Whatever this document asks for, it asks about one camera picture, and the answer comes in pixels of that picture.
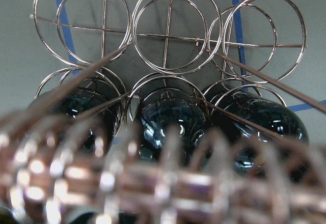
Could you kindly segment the dark wine bottle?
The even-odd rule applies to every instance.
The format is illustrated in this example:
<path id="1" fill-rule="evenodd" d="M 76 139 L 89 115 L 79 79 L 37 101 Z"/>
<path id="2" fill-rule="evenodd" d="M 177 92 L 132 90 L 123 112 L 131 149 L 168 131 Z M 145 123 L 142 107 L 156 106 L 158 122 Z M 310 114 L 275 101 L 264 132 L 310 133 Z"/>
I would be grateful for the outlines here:
<path id="1" fill-rule="evenodd" d="M 71 152 L 82 150 L 97 157 L 107 154 L 113 139 L 119 103 L 110 103 L 116 95 L 106 96 L 99 86 L 78 87 L 47 112 L 23 144 L 29 154 L 47 144 Z"/>
<path id="2" fill-rule="evenodd" d="M 183 165 L 189 164 L 208 125 L 204 106 L 177 88 L 151 92 L 142 100 L 135 118 L 143 125 L 140 159 L 158 161 L 167 141 L 167 130 L 170 126 L 177 126 L 183 141 Z"/>
<path id="3" fill-rule="evenodd" d="M 309 143 L 308 132 L 301 119 L 280 103 L 222 83 L 207 86 L 202 92 L 206 101 L 216 107 L 281 136 L 301 140 L 306 145 Z M 250 137 L 264 143 L 272 140 L 266 133 L 238 122 L 216 108 L 211 108 L 210 114 L 212 125 L 221 129 L 232 144 Z"/>

